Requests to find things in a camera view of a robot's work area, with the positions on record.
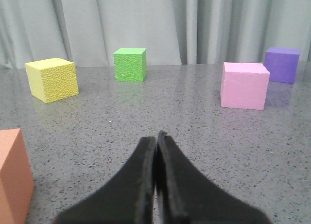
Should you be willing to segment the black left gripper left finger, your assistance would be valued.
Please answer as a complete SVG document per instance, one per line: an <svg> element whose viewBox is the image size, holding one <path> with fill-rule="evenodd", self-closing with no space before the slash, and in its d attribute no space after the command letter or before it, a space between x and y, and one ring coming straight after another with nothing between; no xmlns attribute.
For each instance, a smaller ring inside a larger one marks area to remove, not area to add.
<svg viewBox="0 0 311 224"><path fill-rule="evenodd" d="M142 137L130 158L104 186L56 216L55 224L151 224L155 137Z"/></svg>

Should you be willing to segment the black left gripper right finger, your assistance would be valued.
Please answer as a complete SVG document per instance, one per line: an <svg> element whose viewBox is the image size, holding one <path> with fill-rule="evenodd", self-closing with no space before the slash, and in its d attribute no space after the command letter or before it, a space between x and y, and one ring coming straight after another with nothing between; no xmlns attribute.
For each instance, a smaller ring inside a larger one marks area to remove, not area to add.
<svg viewBox="0 0 311 224"><path fill-rule="evenodd" d="M165 224L269 224L265 213L207 179L165 131L157 138L155 181Z"/></svg>

